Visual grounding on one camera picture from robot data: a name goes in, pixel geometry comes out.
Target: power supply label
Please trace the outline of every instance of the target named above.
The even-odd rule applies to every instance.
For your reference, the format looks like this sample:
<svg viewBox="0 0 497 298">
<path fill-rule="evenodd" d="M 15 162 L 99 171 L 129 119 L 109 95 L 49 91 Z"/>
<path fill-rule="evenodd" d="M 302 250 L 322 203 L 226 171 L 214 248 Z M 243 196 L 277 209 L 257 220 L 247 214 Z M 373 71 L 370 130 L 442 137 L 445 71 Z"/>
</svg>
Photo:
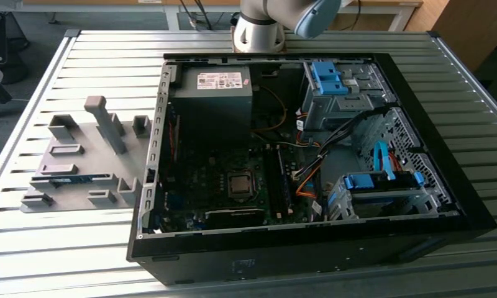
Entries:
<svg viewBox="0 0 497 298">
<path fill-rule="evenodd" d="M 201 73 L 197 76 L 197 89 L 241 89 L 241 73 Z"/>
</svg>

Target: sticker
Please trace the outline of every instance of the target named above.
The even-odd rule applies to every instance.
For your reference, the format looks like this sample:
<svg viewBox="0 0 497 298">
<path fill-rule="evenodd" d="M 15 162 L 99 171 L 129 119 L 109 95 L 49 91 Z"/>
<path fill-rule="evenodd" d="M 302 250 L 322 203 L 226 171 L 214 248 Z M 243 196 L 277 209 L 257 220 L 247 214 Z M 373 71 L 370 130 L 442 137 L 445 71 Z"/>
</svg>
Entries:
<svg viewBox="0 0 497 298">
<path fill-rule="evenodd" d="M 302 120 L 297 120 L 297 130 L 299 130 L 301 132 L 303 131 L 303 121 Z"/>
<path fill-rule="evenodd" d="M 197 89 L 241 89 L 241 73 L 201 73 Z"/>
<path fill-rule="evenodd" d="M 69 179 L 69 178 L 57 178 L 57 179 L 51 179 L 50 182 L 53 182 L 53 183 L 70 183 L 71 179 Z"/>
<path fill-rule="evenodd" d="M 314 200 L 313 200 L 311 208 L 318 215 L 322 213 L 322 207 L 318 205 L 318 203 Z"/>
<path fill-rule="evenodd" d="M 231 262 L 231 273 L 251 275 L 254 273 L 255 259 L 238 260 Z"/>
<path fill-rule="evenodd" d="M 357 83 L 355 79 L 343 79 L 342 82 L 343 82 L 345 85 L 357 85 L 358 86 L 358 83 Z"/>
</svg>

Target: ram slot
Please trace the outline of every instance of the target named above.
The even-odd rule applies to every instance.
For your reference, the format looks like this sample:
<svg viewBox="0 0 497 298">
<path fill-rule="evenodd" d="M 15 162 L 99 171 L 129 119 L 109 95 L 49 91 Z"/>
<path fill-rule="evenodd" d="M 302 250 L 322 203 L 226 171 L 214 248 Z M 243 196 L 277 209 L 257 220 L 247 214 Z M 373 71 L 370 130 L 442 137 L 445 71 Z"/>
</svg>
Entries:
<svg viewBox="0 0 497 298">
<path fill-rule="evenodd" d="M 263 168 L 270 215 L 282 219 L 290 210 L 290 188 L 278 148 L 263 149 Z"/>
</svg>

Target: metal rack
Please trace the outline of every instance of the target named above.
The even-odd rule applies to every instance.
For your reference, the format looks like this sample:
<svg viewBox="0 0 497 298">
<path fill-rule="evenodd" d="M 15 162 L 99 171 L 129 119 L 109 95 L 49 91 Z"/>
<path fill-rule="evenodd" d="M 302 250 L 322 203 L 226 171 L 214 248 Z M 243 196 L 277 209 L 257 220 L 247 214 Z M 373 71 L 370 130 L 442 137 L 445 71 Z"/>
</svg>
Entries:
<svg viewBox="0 0 497 298">
<path fill-rule="evenodd" d="M 165 287 L 125 260 L 131 209 L 23 214 L 19 199 L 46 149 L 53 114 L 82 112 L 102 94 L 119 120 L 154 112 L 162 54 L 229 52 L 227 32 L 70 31 L 0 155 L 0 294 L 34 297 L 242 295 L 497 297 L 497 230 L 417 261 L 326 274 Z M 329 32 L 314 40 L 287 35 L 290 52 L 390 53 L 417 98 L 497 220 L 497 103 L 439 38 L 425 33 Z"/>
</svg>

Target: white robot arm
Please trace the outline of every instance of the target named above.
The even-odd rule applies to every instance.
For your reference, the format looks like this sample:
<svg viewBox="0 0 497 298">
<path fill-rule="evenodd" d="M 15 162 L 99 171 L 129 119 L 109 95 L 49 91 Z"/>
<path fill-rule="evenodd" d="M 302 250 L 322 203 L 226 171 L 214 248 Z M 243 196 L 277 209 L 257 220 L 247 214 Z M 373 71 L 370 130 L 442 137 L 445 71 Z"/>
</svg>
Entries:
<svg viewBox="0 0 497 298">
<path fill-rule="evenodd" d="M 341 0 L 241 0 L 239 21 L 233 32 L 238 52 L 279 52 L 283 28 L 302 38 L 314 38 L 330 25 Z"/>
</svg>

